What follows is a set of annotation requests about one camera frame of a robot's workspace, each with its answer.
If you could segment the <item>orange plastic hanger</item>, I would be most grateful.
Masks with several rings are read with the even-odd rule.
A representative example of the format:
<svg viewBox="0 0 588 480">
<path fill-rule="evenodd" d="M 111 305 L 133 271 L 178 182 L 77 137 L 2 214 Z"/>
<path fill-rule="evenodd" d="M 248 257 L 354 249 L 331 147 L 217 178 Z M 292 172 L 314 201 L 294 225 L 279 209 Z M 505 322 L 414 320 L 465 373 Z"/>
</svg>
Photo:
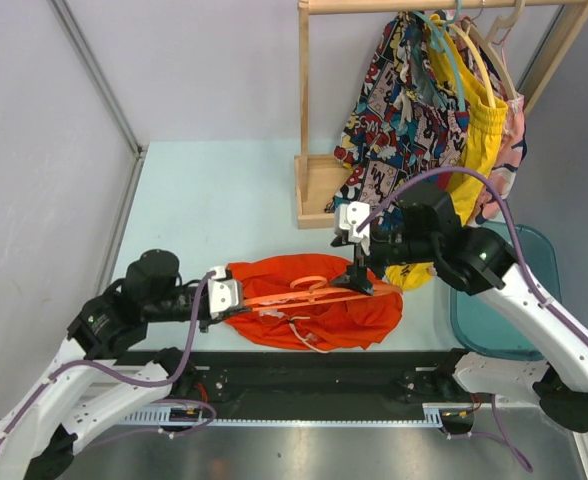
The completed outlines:
<svg viewBox="0 0 588 480">
<path fill-rule="evenodd" d="M 333 304 L 387 295 L 401 296 L 401 289 L 387 284 L 375 283 L 366 293 L 331 286 L 322 276 L 307 276 L 290 283 L 291 290 L 285 293 L 247 297 L 243 299 L 244 312 L 263 312 L 273 308 L 294 309 L 322 304 Z"/>
</svg>

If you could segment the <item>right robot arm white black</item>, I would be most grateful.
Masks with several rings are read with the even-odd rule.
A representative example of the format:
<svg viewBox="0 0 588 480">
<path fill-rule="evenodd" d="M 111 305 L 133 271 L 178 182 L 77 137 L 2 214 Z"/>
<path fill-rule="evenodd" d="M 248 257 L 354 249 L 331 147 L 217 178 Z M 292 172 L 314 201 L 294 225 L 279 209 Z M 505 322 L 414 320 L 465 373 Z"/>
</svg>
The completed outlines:
<svg viewBox="0 0 588 480">
<path fill-rule="evenodd" d="M 354 260 L 333 285 L 373 295 L 369 273 L 428 261 L 453 289 L 502 314 L 542 354 L 537 362 L 492 358 L 457 350 L 435 376 L 447 401 L 492 394 L 533 404 L 558 425 L 588 432 L 588 329 L 535 279 L 515 241 L 485 227 L 463 225 L 448 193 L 420 182 L 395 201 L 402 223 L 382 231 L 362 202 L 336 208 L 332 244 L 351 245 Z"/>
</svg>

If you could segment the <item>orange shorts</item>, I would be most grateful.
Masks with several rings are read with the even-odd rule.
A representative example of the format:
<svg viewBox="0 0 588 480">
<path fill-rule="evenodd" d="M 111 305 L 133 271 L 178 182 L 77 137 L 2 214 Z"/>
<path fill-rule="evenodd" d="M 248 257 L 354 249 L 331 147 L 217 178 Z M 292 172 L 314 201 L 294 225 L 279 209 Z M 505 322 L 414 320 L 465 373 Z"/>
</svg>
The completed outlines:
<svg viewBox="0 0 588 480">
<path fill-rule="evenodd" d="M 240 281 L 244 298 L 291 290 L 290 283 L 307 276 L 322 276 L 328 282 L 343 274 L 344 258 L 303 253 L 271 257 L 256 262 L 228 265 Z M 368 274 L 373 285 L 383 281 Z M 294 309 L 248 312 L 226 323 L 238 334 L 259 345 L 325 353 L 343 348 L 369 348 L 382 342 L 401 320 L 402 296 L 387 295 L 361 300 L 322 304 Z"/>
</svg>

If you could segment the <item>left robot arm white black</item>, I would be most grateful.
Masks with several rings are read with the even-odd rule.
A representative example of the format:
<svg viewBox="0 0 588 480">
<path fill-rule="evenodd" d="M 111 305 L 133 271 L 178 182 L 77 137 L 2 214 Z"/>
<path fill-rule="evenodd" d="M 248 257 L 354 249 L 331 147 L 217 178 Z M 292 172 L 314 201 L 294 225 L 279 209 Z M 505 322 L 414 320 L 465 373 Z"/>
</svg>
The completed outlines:
<svg viewBox="0 0 588 480">
<path fill-rule="evenodd" d="M 186 368 L 195 332 L 241 312 L 242 285 L 225 266 L 184 283 L 179 266 L 169 251 L 147 251 L 83 305 L 38 381 L 0 419 L 0 479 L 56 479 L 129 414 L 193 392 L 195 376 Z M 190 327 L 183 349 L 159 351 L 132 375 L 116 370 L 149 324 L 184 321 Z"/>
</svg>

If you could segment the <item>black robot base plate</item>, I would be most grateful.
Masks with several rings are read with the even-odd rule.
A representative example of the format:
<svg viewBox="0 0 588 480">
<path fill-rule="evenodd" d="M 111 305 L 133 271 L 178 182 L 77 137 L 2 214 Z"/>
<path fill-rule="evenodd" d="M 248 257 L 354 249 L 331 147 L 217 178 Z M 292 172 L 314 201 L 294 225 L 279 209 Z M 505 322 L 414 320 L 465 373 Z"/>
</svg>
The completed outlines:
<svg viewBox="0 0 588 480">
<path fill-rule="evenodd" d="M 171 388 L 172 400 L 204 400 L 221 421 L 383 424 L 424 419 L 434 404 L 471 417 L 489 403 L 453 377 L 451 352 L 196 352 Z"/>
</svg>

